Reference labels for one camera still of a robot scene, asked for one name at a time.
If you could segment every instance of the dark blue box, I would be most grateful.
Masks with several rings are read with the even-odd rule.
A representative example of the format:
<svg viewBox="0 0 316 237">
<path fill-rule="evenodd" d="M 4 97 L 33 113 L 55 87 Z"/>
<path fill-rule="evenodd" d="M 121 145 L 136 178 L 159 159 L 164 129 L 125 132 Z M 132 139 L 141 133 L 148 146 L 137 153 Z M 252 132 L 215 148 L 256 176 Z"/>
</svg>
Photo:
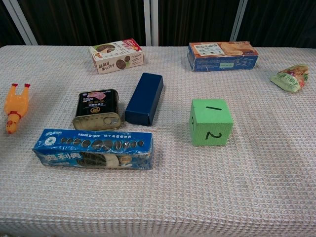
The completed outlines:
<svg viewBox="0 0 316 237">
<path fill-rule="evenodd" d="M 161 75 L 143 73 L 125 111 L 125 121 L 151 126 L 163 88 Z"/>
</svg>

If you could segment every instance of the green plastic bag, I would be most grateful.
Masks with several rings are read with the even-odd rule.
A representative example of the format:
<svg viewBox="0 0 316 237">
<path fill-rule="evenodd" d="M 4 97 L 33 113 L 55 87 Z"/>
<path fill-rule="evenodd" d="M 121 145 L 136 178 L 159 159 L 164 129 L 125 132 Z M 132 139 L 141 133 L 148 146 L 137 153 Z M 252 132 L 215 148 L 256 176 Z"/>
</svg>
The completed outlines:
<svg viewBox="0 0 316 237">
<path fill-rule="evenodd" d="M 307 79 L 308 66 L 305 64 L 294 65 L 270 78 L 274 84 L 289 92 L 297 92 L 302 89 Z"/>
</svg>

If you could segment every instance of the black curtain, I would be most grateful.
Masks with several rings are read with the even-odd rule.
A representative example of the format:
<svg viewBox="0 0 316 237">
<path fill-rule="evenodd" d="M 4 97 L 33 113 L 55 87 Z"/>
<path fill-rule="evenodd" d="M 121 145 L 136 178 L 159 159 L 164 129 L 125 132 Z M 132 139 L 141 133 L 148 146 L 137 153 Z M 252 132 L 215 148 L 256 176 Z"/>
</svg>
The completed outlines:
<svg viewBox="0 0 316 237">
<path fill-rule="evenodd" d="M 316 48 L 316 0 L 248 0 L 237 40 Z"/>
<path fill-rule="evenodd" d="M 229 41 L 239 0 L 159 0 L 159 46 Z"/>
<path fill-rule="evenodd" d="M 3 1 L 0 0 L 0 47 L 25 44 Z"/>
<path fill-rule="evenodd" d="M 97 45 L 134 38 L 145 45 L 143 0 L 18 0 L 42 45 Z"/>
</svg>

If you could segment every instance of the yellow rubber chicken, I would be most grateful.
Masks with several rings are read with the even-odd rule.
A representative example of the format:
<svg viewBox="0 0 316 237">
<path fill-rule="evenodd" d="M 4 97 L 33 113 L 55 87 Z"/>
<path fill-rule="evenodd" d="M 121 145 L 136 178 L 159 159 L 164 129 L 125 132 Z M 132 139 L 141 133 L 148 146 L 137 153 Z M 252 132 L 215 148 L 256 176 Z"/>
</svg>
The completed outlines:
<svg viewBox="0 0 316 237">
<path fill-rule="evenodd" d="M 4 111 L 8 115 L 8 122 L 5 127 L 8 134 L 16 132 L 19 120 L 28 110 L 30 84 L 24 84 L 24 90 L 21 95 L 15 94 L 17 85 L 15 83 L 12 84 L 4 104 Z"/>
</svg>

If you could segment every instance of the green foam cube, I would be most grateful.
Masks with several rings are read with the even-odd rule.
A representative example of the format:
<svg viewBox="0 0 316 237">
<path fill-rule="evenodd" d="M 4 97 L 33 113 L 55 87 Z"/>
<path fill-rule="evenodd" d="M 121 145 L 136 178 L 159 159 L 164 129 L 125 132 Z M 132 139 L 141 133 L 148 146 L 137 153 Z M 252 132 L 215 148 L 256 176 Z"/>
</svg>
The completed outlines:
<svg viewBox="0 0 316 237">
<path fill-rule="evenodd" d="M 194 146 L 221 146 L 227 143 L 233 119 L 223 99 L 193 99 L 190 131 Z"/>
</svg>

